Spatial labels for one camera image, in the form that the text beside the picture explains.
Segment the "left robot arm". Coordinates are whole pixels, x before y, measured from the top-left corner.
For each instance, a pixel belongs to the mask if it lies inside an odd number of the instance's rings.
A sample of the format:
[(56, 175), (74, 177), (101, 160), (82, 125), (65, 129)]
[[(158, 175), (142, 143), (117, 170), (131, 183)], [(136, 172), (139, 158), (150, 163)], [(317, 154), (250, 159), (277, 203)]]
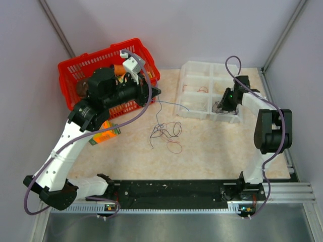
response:
[(161, 93), (152, 86), (148, 72), (141, 67), (127, 68), (123, 81), (112, 68), (99, 68), (87, 78), (85, 90), (86, 95), (69, 114), (47, 161), (34, 175), (23, 180), (28, 192), (38, 194), (41, 201), (58, 210), (68, 208), (78, 199), (100, 196), (109, 200), (113, 197), (114, 187), (104, 174), (77, 179), (68, 179), (67, 175), (85, 144), (101, 131), (112, 108), (135, 101), (146, 110), (152, 98)]

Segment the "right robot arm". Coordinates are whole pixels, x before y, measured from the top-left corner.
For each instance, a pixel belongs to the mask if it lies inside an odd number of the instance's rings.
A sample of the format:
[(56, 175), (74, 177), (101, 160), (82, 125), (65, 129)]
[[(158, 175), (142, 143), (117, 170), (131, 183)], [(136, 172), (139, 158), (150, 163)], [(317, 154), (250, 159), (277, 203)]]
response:
[(257, 89), (250, 88), (248, 76), (235, 76), (233, 88), (227, 88), (217, 109), (234, 112), (241, 105), (256, 116), (253, 142), (256, 148), (251, 163), (240, 173), (235, 187), (236, 195), (243, 200), (253, 195), (266, 178), (266, 169), (292, 145), (292, 111), (281, 109), (267, 100)]

